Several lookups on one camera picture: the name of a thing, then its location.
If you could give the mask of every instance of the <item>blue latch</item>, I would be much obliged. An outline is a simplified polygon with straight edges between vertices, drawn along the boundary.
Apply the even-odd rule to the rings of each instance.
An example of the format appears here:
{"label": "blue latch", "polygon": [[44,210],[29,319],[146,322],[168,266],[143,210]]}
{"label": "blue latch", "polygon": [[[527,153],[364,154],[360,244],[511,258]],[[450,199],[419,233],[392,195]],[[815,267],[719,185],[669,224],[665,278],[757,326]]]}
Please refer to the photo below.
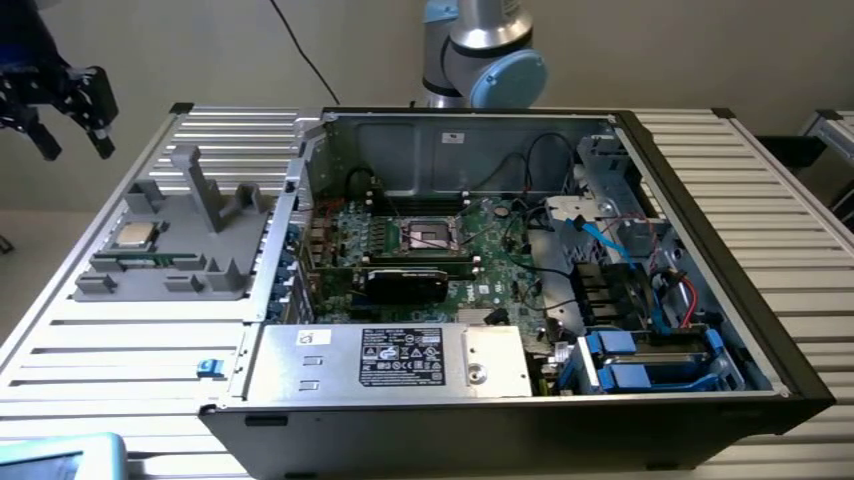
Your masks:
{"label": "blue latch", "polygon": [[598,332],[597,335],[599,335],[605,353],[627,355],[638,351],[635,339],[631,337],[631,332]]}
{"label": "blue latch", "polygon": [[709,341],[709,346],[717,355],[723,353],[723,339],[721,338],[721,334],[717,330],[711,328],[706,330],[706,341]]}
{"label": "blue latch", "polygon": [[202,360],[199,365],[196,366],[196,377],[199,378],[222,378],[226,375],[223,374],[223,366],[226,362],[223,360],[216,360],[214,358],[208,358],[207,360]]}

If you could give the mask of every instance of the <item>black cable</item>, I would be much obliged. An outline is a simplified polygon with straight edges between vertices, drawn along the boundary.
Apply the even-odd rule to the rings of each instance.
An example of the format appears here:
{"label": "black cable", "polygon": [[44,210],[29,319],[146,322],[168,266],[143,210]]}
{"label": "black cable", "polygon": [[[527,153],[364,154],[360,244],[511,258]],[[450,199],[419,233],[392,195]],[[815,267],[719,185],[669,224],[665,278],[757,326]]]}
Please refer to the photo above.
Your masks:
{"label": "black cable", "polygon": [[530,186],[527,184],[530,173],[531,173],[531,170],[529,168],[529,161],[525,158],[525,155],[522,155],[519,152],[510,152],[507,155],[504,155],[504,158],[502,159],[500,163],[498,164],[498,167],[495,167],[495,170],[492,170],[492,173],[490,173],[490,175],[480,182],[478,182],[478,184],[474,187],[470,188],[470,190],[472,192],[476,192],[487,183],[490,183],[490,180],[492,180],[495,175],[498,175],[498,172],[502,171],[502,169],[507,165],[507,162],[510,161],[511,158],[522,159],[522,163],[525,165],[525,170],[526,170],[525,188],[530,188]]}
{"label": "black cable", "polygon": [[[575,191],[575,155],[574,155],[575,149],[573,148],[573,144],[570,143],[567,138],[558,132],[546,132],[541,134],[531,142],[531,146],[529,147],[529,154],[527,154],[529,174],[530,174],[530,168],[531,168],[531,161],[534,159],[534,147],[537,147],[537,144],[543,138],[549,138],[549,137],[554,137],[559,139],[566,145],[567,150],[570,151],[570,156],[567,157],[567,160],[570,163],[570,193],[573,193]],[[534,188],[534,179],[531,178],[531,189],[533,188]]]}
{"label": "black cable", "polygon": [[[535,211],[538,211],[538,210],[545,210],[545,209],[546,209],[546,207],[541,205],[539,207],[534,207],[534,208],[533,208],[533,209],[530,209],[527,212],[525,212],[525,215],[527,216],[527,215],[530,215],[533,212],[535,212]],[[515,223],[516,219],[518,219],[520,216],[522,216],[522,215],[515,215],[515,216],[512,217],[512,219],[510,220],[510,223],[507,224],[507,228],[504,229],[504,234],[502,235],[502,245],[506,245],[506,244],[507,244],[507,235],[510,234],[510,229],[512,228],[512,225],[514,225],[514,223]],[[573,281],[573,277],[570,276],[570,274],[569,274],[569,273],[566,273],[566,272],[563,272],[563,271],[561,271],[561,270],[555,270],[555,269],[553,269],[553,268],[541,268],[541,267],[535,267],[534,265],[526,265],[526,264],[523,264],[523,263],[519,263],[519,262],[518,262],[518,261],[516,261],[516,260],[510,256],[510,253],[508,253],[506,250],[503,250],[503,252],[504,252],[504,256],[507,257],[507,260],[510,260],[510,261],[512,262],[512,264],[514,264],[516,267],[523,268],[525,270],[529,270],[529,271],[531,271],[531,272],[554,273],[554,274],[557,274],[557,275],[561,275],[561,276],[562,276],[563,278],[566,278],[567,280]],[[538,311],[538,312],[546,312],[546,311],[553,310],[553,309],[555,309],[555,308],[558,308],[558,307],[562,307],[563,305],[567,305],[567,304],[570,304],[570,303],[577,302],[577,300],[573,298],[571,300],[567,300],[567,301],[565,301],[565,302],[561,302],[561,303],[558,303],[557,305],[551,305],[551,306],[549,306],[549,307],[542,307],[542,308],[541,308],[541,307],[534,307],[534,306],[529,305],[529,303],[527,303],[527,301],[526,301],[526,297],[527,297],[527,294],[529,294],[529,291],[530,291],[530,290],[531,290],[531,287],[529,287],[529,288],[526,289],[525,294],[522,295],[522,304],[523,304],[527,308],[530,308],[531,310],[534,310],[534,311]]]}
{"label": "black cable", "polygon": [[282,13],[282,9],[279,8],[279,4],[276,3],[276,0],[270,0],[270,3],[272,5],[272,8],[276,10],[276,13],[279,14],[279,18],[282,19],[284,28],[288,30],[288,35],[291,35],[291,40],[294,40],[294,46],[296,47],[296,51],[303,57],[303,60],[306,60],[306,63],[308,64],[311,69],[315,71],[315,75],[318,75],[318,78],[320,79],[320,82],[323,83],[323,86],[326,87],[327,92],[330,92],[330,95],[332,96],[332,100],[335,100],[335,105],[340,105],[342,101],[338,99],[338,95],[335,95],[335,91],[332,90],[332,87],[330,87],[330,84],[326,81],[326,78],[323,78],[323,75],[320,74],[320,70],[318,70],[318,67],[315,67],[314,62],[311,61],[311,59],[308,58],[308,55],[306,55],[306,52],[303,51],[303,47],[300,46],[299,40],[296,39],[296,35],[294,34],[294,30],[291,29],[291,24],[288,23],[287,18],[284,18],[284,14]]}
{"label": "black cable", "polygon": [[534,285],[529,286],[529,288],[525,289],[525,292],[522,292],[519,301],[522,303],[522,305],[525,305],[530,310],[534,310],[535,312],[547,312],[549,310],[554,310],[558,307],[563,307],[565,305],[569,305],[570,303],[575,303],[578,302],[577,299],[571,298],[570,300],[566,300],[555,305],[551,305],[550,307],[535,307],[534,305],[531,305],[527,301],[529,298],[529,292],[531,291],[531,288],[534,287]]}

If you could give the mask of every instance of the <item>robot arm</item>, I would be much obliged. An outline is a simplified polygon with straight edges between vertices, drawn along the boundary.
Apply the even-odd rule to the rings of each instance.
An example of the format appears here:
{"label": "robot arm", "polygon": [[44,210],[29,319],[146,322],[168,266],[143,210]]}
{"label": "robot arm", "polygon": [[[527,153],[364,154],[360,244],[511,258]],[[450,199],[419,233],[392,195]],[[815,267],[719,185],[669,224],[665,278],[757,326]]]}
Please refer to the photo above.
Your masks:
{"label": "robot arm", "polygon": [[428,0],[424,76],[431,107],[527,108],[546,86],[519,0]]}
{"label": "robot arm", "polygon": [[56,160],[63,149],[39,121],[36,105],[52,105],[69,116],[100,157],[112,155],[108,131],[119,108],[107,72],[68,65],[32,0],[0,0],[0,129],[27,135],[45,160]]}

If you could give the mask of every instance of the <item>blue object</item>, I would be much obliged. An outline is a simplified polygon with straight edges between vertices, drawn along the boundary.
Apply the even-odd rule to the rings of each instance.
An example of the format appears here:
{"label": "blue object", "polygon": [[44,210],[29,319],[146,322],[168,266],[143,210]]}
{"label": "blue object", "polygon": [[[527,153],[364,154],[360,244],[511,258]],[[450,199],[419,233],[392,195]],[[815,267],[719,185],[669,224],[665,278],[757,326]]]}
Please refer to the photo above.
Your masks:
{"label": "blue object", "polygon": [[512,52],[486,69],[471,87],[474,108],[527,108],[546,88],[546,61],[534,49]]}
{"label": "blue object", "polygon": [[653,391],[655,392],[706,392],[714,390],[718,385],[718,375],[709,373],[703,375],[693,383],[686,384],[667,384],[655,385]]}
{"label": "blue object", "polygon": [[[573,226],[573,222],[570,220],[566,221],[566,223]],[[629,268],[631,270],[635,269],[635,264],[631,262],[631,255],[629,255],[629,250],[626,250],[626,248],[622,245],[618,245],[617,243],[614,243],[611,240],[609,240],[605,235],[602,235],[602,232],[599,230],[597,230],[597,227],[594,227],[591,224],[586,223],[585,226],[582,227],[585,229],[585,231],[587,233],[590,233],[590,235],[594,236],[594,238],[597,240],[599,240],[599,243],[602,245],[605,245],[606,247],[609,247],[610,249],[615,250],[617,253],[621,254],[621,256],[626,259],[626,262],[629,262]]]}
{"label": "blue object", "polygon": [[602,387],[602,390],[606,392],[614,390],[617,383],[614,381],[614,375],[611,375],[611,370],[607,368],[599,369],[597,371],[597,376],[599,377],[599,386]]}
{"label": "blue object", "polygon": [[32,60],[32,54],[23,45],[0,45],[0,66],[20,67]]}
{"label": "blue object", "polygon": [[456,0],[428,0],[424,5],[424,23],[454,20],[456,17],[459,17]]}
{"label": "blue object", "polygon": [[126,480],[124,441],[115,433],[98,433],[1,447],[0,478]]}
{"label": "blue object", "polygon": [[609,365],[614,387],[619,390],[649,390],[653,388],[646,368],[639,364]]}
{"label": "blue object", "polygon": [[223,360],[216,360],[208,358],[207,360],[202,360],[196,367],[196,376],[199,378],[222,378],[223,374]]}
{"label": "blue object", "polygon": [[602,341],[599,340],[599,336],[593,334],[587,335],[585,338],[587,339],[587,348],[590,349],[590,353],[593,355],[602,353]]}
{"label": "blue object", "polygon": [[635,346],[635,340],[631,337],[630,332],[625,331],[607,331],[598,332],[594,335],[599,335],[602,340],[602,349],[605,353],[611,354],[631,354],[638,351]]}
{"label": "blue object", "polygon": [[558,389],[563,390],[570,383],[570,378],[573,377],[573,372],[575,371],[575,364],[573,363],[573,357],[566,361],[563,366],[563,371],[561,372],[561,376],[558,377]]}
{"label": "blue object", "polygon": [[706,330],[706,341],[709,341],[709,346],[711,347],[711,350],[715,352],[715,354],[722,354],[723,339],[721,338],[721,334],[717,330],[713,330],[711,328]]}

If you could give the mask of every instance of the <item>red cable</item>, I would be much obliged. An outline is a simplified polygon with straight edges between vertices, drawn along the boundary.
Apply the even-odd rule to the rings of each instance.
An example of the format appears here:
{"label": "red cable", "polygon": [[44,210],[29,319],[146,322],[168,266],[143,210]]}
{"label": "red cable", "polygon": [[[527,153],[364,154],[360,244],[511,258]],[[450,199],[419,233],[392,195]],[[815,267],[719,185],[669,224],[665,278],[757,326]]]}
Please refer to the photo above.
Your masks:
{"label": "red cable", "polygon": [[694,288],[694,284],[687,277],[682,277],[682,283],[685,283],[685,286],[691,292],[691,304],[689,305],[689,311],[685,313],[682,325],[679,325],[679,328],[686,328],[691,325],[691,317],[694,316],[694,310],[697,309],[697,289]]}

